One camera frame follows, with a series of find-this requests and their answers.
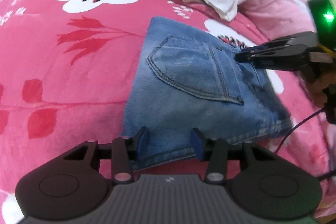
bed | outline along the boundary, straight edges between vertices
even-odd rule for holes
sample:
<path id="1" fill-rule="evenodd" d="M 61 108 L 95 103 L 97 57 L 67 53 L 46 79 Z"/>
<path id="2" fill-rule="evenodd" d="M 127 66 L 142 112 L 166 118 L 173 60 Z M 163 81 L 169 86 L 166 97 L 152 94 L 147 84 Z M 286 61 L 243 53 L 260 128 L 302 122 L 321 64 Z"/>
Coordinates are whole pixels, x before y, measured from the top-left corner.
<path id="1" fill-rule="evenodd" d="M 253 46 L 314 30 L 305 1 L 248 0 L 228 23 L 207 5 L 180 0 L 0 0 L 0 224 L 22 218 L 14 191 L 26 173 L 87 139 L 107 143 L 120 136 L 152 17 Z M 316 111 L 294 74 L 268 76 L 293 125 Z M 320 114 L 298 128 L 279 154 L 313 175 L 328 172 L 334 131 Z M 279 142 L 260 141 L 272 151 Z M 203 175 L 205 169 L 206 163 L 189 159 L 141 173 Z M 228 170 L 233 177 L 239 167 L 232 163 Z M 108 162 L 100 172 L 110 176 Z M 336 181 L 324 181 L 322 188 L 317 217 L 336 212 Z"/>

pink pillow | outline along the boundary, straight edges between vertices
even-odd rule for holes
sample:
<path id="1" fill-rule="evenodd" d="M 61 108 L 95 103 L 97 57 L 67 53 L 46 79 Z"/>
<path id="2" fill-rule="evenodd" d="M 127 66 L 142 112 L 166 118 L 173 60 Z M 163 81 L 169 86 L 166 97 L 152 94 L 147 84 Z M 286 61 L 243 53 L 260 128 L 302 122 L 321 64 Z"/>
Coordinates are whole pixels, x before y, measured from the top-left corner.
<path id="1" fill-rule="evenodd" d="M 248 0 L 239 11 L 269 40 L 303 31 L 315 31 L 306 0 Z"/>

red leaf pattern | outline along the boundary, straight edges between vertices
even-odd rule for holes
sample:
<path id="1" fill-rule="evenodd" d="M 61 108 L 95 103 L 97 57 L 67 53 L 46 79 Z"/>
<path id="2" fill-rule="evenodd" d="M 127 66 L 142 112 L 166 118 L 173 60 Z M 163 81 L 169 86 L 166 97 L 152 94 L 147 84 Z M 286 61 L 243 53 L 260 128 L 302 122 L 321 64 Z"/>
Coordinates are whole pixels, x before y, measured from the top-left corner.
<path id="1" fill-rule="evenodd" d="M 67 34 L 58 34 L 57 42 L 58 44 L 70 41 L 80 41 L 87 39 L 95 34 L 106 33 L 101 31 L 92 31 L 92 30 L 76 30 Z"/>
<path id="2" fill-rule="evenodd" d="M 45 108 L 30 114 L 28 120 L 28 137 L 44 138 L 53 133 L 56 126 L 57 109 Z"/>
<path id="3" fill-rule="evenodd" d="M 5 127 L 8 123 L 9 111 L 0 110 L 0 135 L 5 131 Z"/>
<path id="4" fill-rule="evenodd" d="M 81 19 L 71 19 L 71 22 L 69 22 L 68 25 L 80 28 L 105 28 L 105 26 L 102 25 L 99 20 L 87 18 L 85 16 L 82 16 Z"/>
<path id="5" fill-rule="evenodd" d="M 0 101 L 1 101 L 1 97 L 3 96 L 3 90 L 4 90 L 4 87 L 3 85 L 0 84 Z"/>
<path id="6" fill-rule="evenodd" d="M 310 163 L 315 164 L 316 161 L 320 158 L 321 152 L 319 146 L 317 144 L 313 144 L 310 148 L 309 157 Z"/>
<path id="7" fill-rule="evenodd" d="M 27 103 L 42 102 L 43 85 L 39 79 L 26 80 L 22 89 L 22 98 Z"/>
<path id="8" fill-rule="evenodd" d="M 109 40 L 109 38 L 90 38 L 71 46 L 64 53 L 75 50 L 83 50 L 72 59 L 71 65 L 73 65 L 79 58 L 84 57 L 92 52 L 98 51 Z"/>

green light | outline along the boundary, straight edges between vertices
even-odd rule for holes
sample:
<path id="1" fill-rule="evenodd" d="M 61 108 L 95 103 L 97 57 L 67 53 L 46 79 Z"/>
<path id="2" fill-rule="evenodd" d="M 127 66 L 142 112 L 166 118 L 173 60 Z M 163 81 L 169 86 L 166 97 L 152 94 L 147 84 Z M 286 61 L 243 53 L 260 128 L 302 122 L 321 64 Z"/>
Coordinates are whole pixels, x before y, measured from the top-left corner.
<path id="1" fill-rule="evenodd" d="M 326 14 L 323 14 L 327 22 L 332 22 L 335 18 L 334 14 L 332 12 L 327 12 Z"/>

jeans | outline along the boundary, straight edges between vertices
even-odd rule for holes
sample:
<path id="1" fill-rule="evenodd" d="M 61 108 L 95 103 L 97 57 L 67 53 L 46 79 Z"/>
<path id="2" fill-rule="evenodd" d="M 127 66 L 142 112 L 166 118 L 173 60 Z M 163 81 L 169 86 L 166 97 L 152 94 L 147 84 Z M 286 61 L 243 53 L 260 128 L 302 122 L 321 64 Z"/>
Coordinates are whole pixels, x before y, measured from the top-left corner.
<path id="1" fill-rule="evenodd" d="M 239 49 L 194 27 L 154 17 L 124 113 L 124 136 L 146 126 L 147 151 L 135 170 L 194 156 L 192 128 L 237 144 L 279 137 L 290 114 L 267 74 L 234 60 Z"/>

